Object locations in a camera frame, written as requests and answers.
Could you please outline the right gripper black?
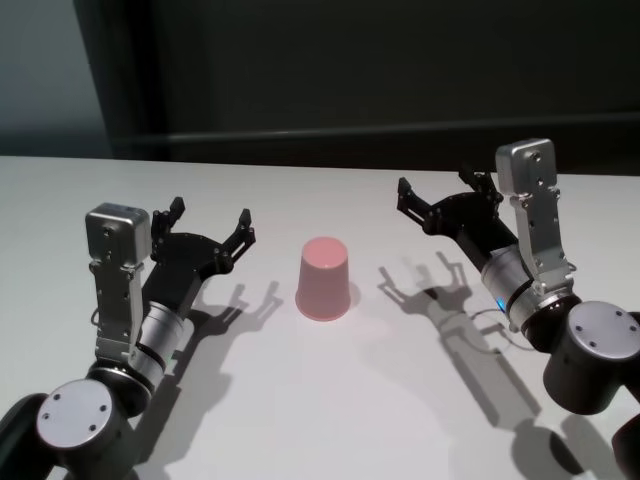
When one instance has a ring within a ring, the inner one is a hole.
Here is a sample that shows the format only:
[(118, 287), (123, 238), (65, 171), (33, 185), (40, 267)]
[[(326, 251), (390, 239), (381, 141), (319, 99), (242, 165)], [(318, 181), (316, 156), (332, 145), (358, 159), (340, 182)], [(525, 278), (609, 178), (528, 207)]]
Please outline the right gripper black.
[(494, 251), (511, 247), (518, 240), (499, 217), (503, 195), (491, 175), (462, 167), (459, 178), (474, 192), (452, 195), (431, 206), (400, 177), (397, 209), (427, 235), (453, 240), (473, 265), (485, 265)]

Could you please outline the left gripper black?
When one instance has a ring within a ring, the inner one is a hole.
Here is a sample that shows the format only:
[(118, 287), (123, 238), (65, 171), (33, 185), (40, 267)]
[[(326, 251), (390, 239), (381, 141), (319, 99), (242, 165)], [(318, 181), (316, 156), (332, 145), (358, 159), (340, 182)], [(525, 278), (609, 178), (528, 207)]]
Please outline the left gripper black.
[(155, 266), (146, 280), (143, 300), (169, 309), (181, 318), (191, 311), (204, 282), (230, 273), (256, 242), (251, 211), (242, 210), (234, 232), (221, 244), (190, 233), (172, 233), (186, 207), (175, 197), (168, 210), (155, 210), (151, 222), (151, 258)]

